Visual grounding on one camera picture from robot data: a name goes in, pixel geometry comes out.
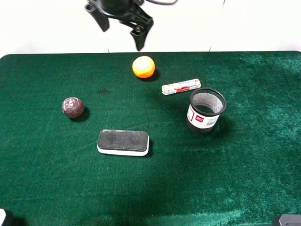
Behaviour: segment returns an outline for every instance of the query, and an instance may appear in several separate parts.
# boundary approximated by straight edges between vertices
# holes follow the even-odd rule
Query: black eraser pad
[[[100,153],[144,156],[149,151],[149,135],[144,131],[104,129],[97,149]]]

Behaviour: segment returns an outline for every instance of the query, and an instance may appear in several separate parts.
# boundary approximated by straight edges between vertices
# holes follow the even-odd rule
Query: mesh pencil cup
[[[190,95],[187,126],[194,133],[209,133],[226,106],[226,99],[220,92],[212,88],[196,89]]]

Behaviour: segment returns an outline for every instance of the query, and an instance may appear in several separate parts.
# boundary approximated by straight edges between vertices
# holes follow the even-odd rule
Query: black cable
[[[157,0],[146,0],[146,1],[157,4],[157,5],[171,6],[171,5],[174,5],[175,3],[177,3],[178,0],[174,0],[174,2],[161,2],[161,1],[157,1]]]

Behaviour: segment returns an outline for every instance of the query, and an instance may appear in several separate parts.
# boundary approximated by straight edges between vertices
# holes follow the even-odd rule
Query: orange
[[[154,74],[155,63],[149,56],[141,56],[133,62],[132,68],[137,77],[146,79]]]

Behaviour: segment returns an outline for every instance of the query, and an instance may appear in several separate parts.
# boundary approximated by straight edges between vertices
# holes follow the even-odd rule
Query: white background
[[[142,52],[301,51],[299,0],[145,2],[153,17]],[[15,53],[136,52],[130,28],[102,32],[85,0],[0,0],[0,57]]]

